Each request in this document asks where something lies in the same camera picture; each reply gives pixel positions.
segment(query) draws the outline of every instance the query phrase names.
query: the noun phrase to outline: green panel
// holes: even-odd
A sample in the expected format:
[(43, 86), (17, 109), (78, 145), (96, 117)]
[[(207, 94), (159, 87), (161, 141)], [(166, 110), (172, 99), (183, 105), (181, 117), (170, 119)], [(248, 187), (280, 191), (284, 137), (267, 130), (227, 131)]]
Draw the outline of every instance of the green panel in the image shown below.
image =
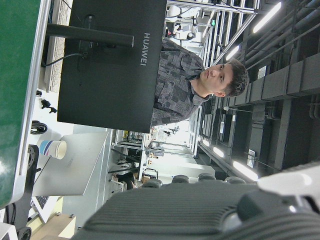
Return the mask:
[(40, 0), (0, 0), (0, 208), (12, 197)]

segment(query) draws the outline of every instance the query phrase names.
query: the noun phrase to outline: man's ear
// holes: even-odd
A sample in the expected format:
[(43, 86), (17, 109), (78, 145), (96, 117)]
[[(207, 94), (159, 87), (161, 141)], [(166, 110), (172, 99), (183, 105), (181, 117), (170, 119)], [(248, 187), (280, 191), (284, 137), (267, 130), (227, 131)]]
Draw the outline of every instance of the man's ear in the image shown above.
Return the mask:
[(213, 94), (219, 98), (223, 98), (226, 96), (226, 93), (224, 91), (215, 91)]

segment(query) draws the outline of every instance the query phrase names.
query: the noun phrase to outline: cardboard box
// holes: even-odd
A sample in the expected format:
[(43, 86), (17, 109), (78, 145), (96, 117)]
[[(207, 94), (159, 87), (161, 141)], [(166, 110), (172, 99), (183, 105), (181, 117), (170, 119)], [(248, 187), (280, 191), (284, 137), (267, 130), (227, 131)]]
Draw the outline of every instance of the cardboard box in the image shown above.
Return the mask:
[(142, 182), (143, 184), (145, 184), (145, 183), (148, 182), (149, 180), (150, 180), (150, 177), (149, 177), (149, 176), (143, 176), (141, 182)]

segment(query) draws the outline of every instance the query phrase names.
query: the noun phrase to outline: paper cup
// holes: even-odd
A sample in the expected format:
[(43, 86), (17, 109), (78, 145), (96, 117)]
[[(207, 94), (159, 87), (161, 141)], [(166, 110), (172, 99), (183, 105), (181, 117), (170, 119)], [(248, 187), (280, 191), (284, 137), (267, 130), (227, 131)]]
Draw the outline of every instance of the paper cup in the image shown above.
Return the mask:
[(67, 143), (65, 141), (43, 140), (40, 143), (39, 152), (45, 156), (63, 159), (67, 152)]

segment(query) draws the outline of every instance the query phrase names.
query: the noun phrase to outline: white cup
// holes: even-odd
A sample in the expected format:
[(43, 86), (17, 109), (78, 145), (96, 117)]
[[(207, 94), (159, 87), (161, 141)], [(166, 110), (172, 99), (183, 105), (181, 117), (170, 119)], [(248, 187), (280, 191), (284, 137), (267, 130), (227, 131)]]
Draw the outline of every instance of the white cup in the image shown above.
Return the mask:
[(43, 140), (38, 146), (40, 154), (56, 159), (63, 159), (67, 152), (65, 141)]

